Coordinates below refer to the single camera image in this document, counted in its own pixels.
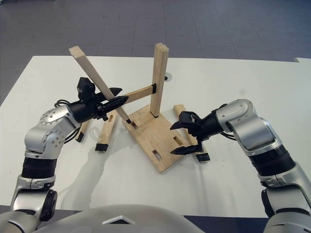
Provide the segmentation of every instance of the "wooden beam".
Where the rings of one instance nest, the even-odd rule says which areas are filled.
[[[79,130],[77,136],[75,137],[75,139],[76,139],[77,142],[81,142],[82,139],[84,138],[84,135],[86,134],[86,130],[87,130],[88,125],[90,124],[91,120],[92,120],[92,119],[90,119],[90,120],[88,120],[88,121],[82,123],[81,128],[80,128],[80,130]]]
[[[117,119],[119,118],[119,114],[117,113],[116,110],[113,110],[107,114],[107,117],[108,117],[108,120],[104,122],[101,134],[96,144],[96,148],[95,148],[96,151],[101,151],[101,152],[107,151],[109,142],[114,133],[114,129],[116,125],[115,123],[117,122]]]
[[[150,112],[157,117],[160,112],[164,78],[166,72],[167,59],[169,57],[169,49],[162,43],[155,45],[154,73],[152,76],[152,84],[156,84],[156,93],[151,95]]]
[[[123,124],[134,137],[140,148],[159,173],[165,171],[182,155],[171,154],[173,149],[190,146],[189,142],[176,130],[170,130],[170,122],[159,113],[154,117],[150,113],[150,105],[130,115],[132,123]]]
[[[142,89],[132,91],[130,93],[125,94],[125,96],[128,96],[128,99],[125,103],[130,103],[130,102],[136,101],[138,99],[149,96],[152,93],[153,93],[153,86],[147,86],[147,87],[144,87]]]
[[[100,77],[99,73],[96,71],[92,63],[86,57],[84,52],[79,48],[79,46],[75,46],[69,49],[71,55],[78,62],[80,67],[84,70],[84,72],[89,76],[89,78],[94,82],[94,84],[98,87],[98,89],[102,92],[102,94],[106,97],[107,100],[114,98],[114,95],[109,90],[109,87],[105,84],[105,82]],[[123,120],[127,123],[131,123],[130,118],[123,110],[122,107],[117,109],[117,112],[121,116]]]
[[[177,115],[177,118],[179,117],[182,111],[186,111],[185,106],[183,104],[174,105],[173,109],[174,109],[175,114]],[[198,144],[198,141],[196,140],[196,138],[190,135],[187,129],[183,128],[183,131],[186,135],[186,139],[191,145]],[[204,146],[203,146],[203,152],[195,153],[195,156],[197,157],[200,163],[207,162],[210,160],[209,155]]]

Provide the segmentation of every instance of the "wooden frame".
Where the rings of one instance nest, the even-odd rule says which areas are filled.
[[[81,49],[78,46],[73,47],[70,49],[70,53],[106,99],[112,99],[113,94]],[[162,43],[156,44],[152,85],[126,94],[129,97],[126,103],[148,95],[151,95],[151,103],[130,116],[122,108],[116,110],[121,116],[126,129],[134,137],[159,173],[165,171],[182,158],[182,155],[171,154],[173,149],[190,145],[178,131],[170,130],[171,124],[160,113],[168,56],[169,49]],[[106,122],[101,133],[105,140],[102,139],[97,145],[108,145],[111,138],[113,127],[107,126],[108,129],[105,124]]]

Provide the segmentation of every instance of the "wooden post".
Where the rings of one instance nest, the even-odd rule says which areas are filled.
[[[179,114],[182,112],[182,111],[185,111],[185,106],[183,104],[178,104],[178,105],[174,105],[173,107],[174,111],[175,111],[175,114],[177,115],[177,118],[179,117]],[[193,137],[192,135],[190,135],[188,133],[188,130],[183,128],[183,131],[186,135],[186,138],[188,140],[188,142],[191,144],[191,145],[197,145],[198,144],[198,141],[196,140],[195,137]],[[195,156],[197,157],[198,161],[200,163],[202,162],[207,162],[210,160],[209,158],[209,155],[205,149],[205,147],[203,146],[203,152],[199,152],[199,153],[195,153]]]
[[[80,128],[80,130],[79,130],[79,132],[78,132],[78,134],[77,134],[77,136],[75,138],[77,142],[81,142],[82,141],[82,139],[83,139],[83,137],[84,137],[84,135],[86,133],[87,127],[90,124],[91,120],[92,119],[82,123],[81,128]]]
[[[156,84],[156,93],[151,95],[150,112],[157,117],[160,112],[163,84],[166,72],[167,59],[169,57],[169,48],[162,43],[155,45],[154,73],[152,84]]]
[[[102,92],[102,94],[106,97],[107,100],[114,98],[115,96],[109,90],[109,87],[105,84],[105,82],[100,77],[99,73],[96,71],[92,63],[83,53],[83,51],[79,48],[79,46],[75,46],[69,49],[71,55],[78,62],[80,67],[84,70],[84,72],[89,76],[89,78],[94,82],[94,84],[98,87],[98,89]],[[122,107],[117,109],[117,112],[121,116],[123,120],[127,123],[131,123],[130,118],[123,110]]]
[[[107,114],[108,120],[104,122],[101,134],[96,144],[96,151],[105,152],[109,146],[109,142],[115,129],[115,123],[119,117],[116,110],[111,111]]]

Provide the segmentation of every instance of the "wooden board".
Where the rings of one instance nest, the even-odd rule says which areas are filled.
[[[90,124],[92,119],[86,121],[86,122],[83,122],[80,129],[79,129],[79,132],[77,134],[77,136],[75,137],[75,140],[77,142],[81,142],[84,138],[84,135],[86,134],[86,130],[88,128],[88,125]]]
[[[156,84],[156,92],[151,95],[150,112],[157,117],[160,112],[163,85],[165,79],[169,48],[158,43],[155,45],[154,72],[152,84]]]
[[[119,118],[119,114],[117,113],[116,110],[113,110],[107,113],[107,117],[108,117],[108,120],[104,122],[101,134],[99,135],[99,139],[96,144],[96,148],[95,148],[96,151],[101,151],[101,152],[107,151],[109,142],[114,133],[114,129],[116,125],[115,123],[117,122],[117,119]]]
[[[128,99],[125,103],[130,103],[138,99],[144,98],[146,96],[149,96],[152,94],[152,92],[153,92],[153,86],[150,85],[150,86],[143,87],[139,90],[127,93],[125,94],[125,96],[128,96]]]
[[[176,130],[170,130],[171,124],[161,113],[155,118],[149,110],[150,105],[147,105],[132,113],[131,124],[127,124],[124,120],[122,122],[150,162],[161,173],[183,157],[170,152],[177,147],[187,147],[190,144]]]

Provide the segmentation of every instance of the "white table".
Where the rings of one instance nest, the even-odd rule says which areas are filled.
[[[110,87],[127,93],[151,84],[153,59],[90,57]],[[223,103],[246,98],[269,120],[294,160],[311,178],[311,59],[299,63],[170,58],[161,112],[171,122],[175,104],[206,116]],[[0,108],[0,204],[9,205],[24,160],[24,136],[58,99],[77,100],[76,86],[86,74],[69,56],[35,56]],[[124,108],[145,106],[150,97]],[[211,161],[186,156],[158,174],[140,147],[118,123],[106,153],[94,151],[103,122],[94,120],[83,143],[63,147],[57,161],[57,209],[138,203],[182,215],[266,217],[263,187],[236,142],[217,135],[205,142]]]

